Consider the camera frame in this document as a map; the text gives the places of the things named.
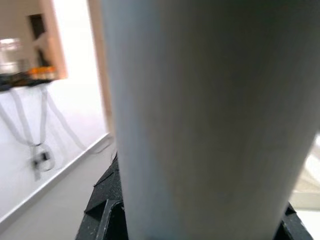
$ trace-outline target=gray floor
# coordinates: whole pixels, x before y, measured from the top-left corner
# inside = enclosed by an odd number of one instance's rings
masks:
[[[73,240],[80,226],[93,184],[110,165],[114,145],[90,155],[29,208],[0,240]]]

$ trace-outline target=white pole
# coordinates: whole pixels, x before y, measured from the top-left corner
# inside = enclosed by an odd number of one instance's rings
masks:
[[[130,240],[271,240],[320,123],[320,3],[104,0]]]

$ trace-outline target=white wall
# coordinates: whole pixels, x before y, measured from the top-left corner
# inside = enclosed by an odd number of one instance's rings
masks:
[[[55,81],[48,89],[72,129],[84,144],[89,146],[107,130],[102,111],[88,6],[86,0],[77,0],[76,4],[74,1],[64,0],[53,2],[68,79]],[[25,87],[17,89],[17,92],[23,99],[33,137],[38,140],[40,92],[37,88]],[[19,121],[10,94],[1,93],[0,102],[18,125]],[[63,154],[55,141],[55,132],[63,139],[67,154]],[[39,181],[35,181],[29,162],[29,149],[16,142],[0,119],[0,222],[15,206],[82,152],[67,136],[51,112],[48,117],[47,144],[54,152],[56,167],[44,173]]]

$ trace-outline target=baseboard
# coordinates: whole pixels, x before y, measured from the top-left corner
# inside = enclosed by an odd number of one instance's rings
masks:
[[[72,170],[74,170],[83,160],[85,160],[89,155],[90,151],[94,151],[99,148],[99,146],[105,143],[110,138],[109,133],[102,136],[96,142],[91,144],[86,151],[81,153],[73,161],[68,163],[64,168],[59,170],[54,176],[52,176],[47,182],[45,182],[41,187],[34,191],[29,197],[27,197],[23,202],[13,208],[9,213],[0,219],[0,235],[21,215],[23,215],[30,207],[37,203],[48,191],[50,191],[57,183],[59,183],[66,175],[68,175]]]

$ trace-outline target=white cylinder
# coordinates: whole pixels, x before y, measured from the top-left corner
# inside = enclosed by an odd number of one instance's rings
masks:
[[[319,1],[105,0],[130,240],[271,240],[320,123]]]

